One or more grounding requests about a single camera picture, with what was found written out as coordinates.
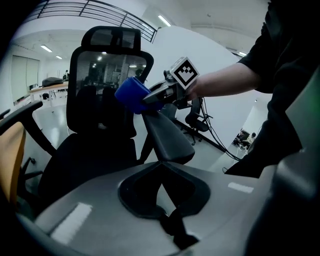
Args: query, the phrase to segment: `cable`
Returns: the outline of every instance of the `cable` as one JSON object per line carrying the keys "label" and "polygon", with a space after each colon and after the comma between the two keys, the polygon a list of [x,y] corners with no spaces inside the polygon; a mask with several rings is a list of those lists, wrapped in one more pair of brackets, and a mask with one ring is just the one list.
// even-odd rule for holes
{"label": "cable", "polygon": [[240,161],[241,159],[238,158],[237,156],[233,155],[232,153],[229,152],[229,150],[225,147],[225,145],[222,143],[222,141],[220,140],[219,136],[217,135],[216,131],[214,130],[214,128],[212,127],[211,125],[211,122],[209,120],[209,118],[206,118],[206,116],[208,116],[208,111],[207,111],[207,105],[206,105],[206,100],[205,98],[203,98],[203,101],[204,101],[204,104],[203,102],[201,102],[201,111],[202,111],[202,114],[203,114],[203,117],[204,117],[204,120],[206,122],[206,124],[208,125],[209,127],[209,131],[213,137],[213,139],[215,140],[215,142],[222,148],[222,151],[224,151],[230,158],[234,159],[234,160],[237,160],[237,161]]}

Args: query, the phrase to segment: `black baseboard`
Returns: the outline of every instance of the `black baseboard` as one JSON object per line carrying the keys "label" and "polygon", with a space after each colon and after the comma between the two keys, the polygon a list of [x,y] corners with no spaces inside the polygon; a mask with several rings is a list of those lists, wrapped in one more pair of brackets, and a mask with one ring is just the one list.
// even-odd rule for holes
{"label": "black baseboard", "polygon": [[[192,129],[190,128],[190,126],[185,125],[183,122],[180,122],[178,120],[174,121],[175,124],[183,127],[184,130],[186,130],[187,132],[192,131]],[[201,133],[197,132],[196,136],[198,138],[203,139],[204,141],[208,142],[209,144],[211,144],[212,146],[216,147],[218,150],[222,151],[223,153],[225,153],[226,151],[220,147],[217,143],[213,142],[211,139],[208,139],[207,137],[203,136]]]}

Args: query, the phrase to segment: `black t-shirt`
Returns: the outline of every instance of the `black t-shirt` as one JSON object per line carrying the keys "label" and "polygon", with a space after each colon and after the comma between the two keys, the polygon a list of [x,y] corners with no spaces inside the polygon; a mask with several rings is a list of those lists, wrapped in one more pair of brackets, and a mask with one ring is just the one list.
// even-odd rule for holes
{"label": "black t-shirt", "polygon": [[272,1],[261,36],[239,61],[262,78],[257,91],[273,93],[267,121],[250,153],[263,167],[277,164],[301,148],[285,111],[307,85],[320,60],[318,15],[313,16],[314,10],[306,2]]}

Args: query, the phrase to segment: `metal railing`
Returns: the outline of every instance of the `metal railing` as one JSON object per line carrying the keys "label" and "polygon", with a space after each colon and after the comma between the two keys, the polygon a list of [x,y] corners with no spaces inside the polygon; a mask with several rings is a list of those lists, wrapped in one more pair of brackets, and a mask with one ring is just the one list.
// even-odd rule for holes
{"label": "metal railing", "polygon": [[155,28],[130,12],[97,0],[43,0],[24,23],[52,16],[85,17],[119,27],[139,29],[141,37],[151,43],[157,33]]}

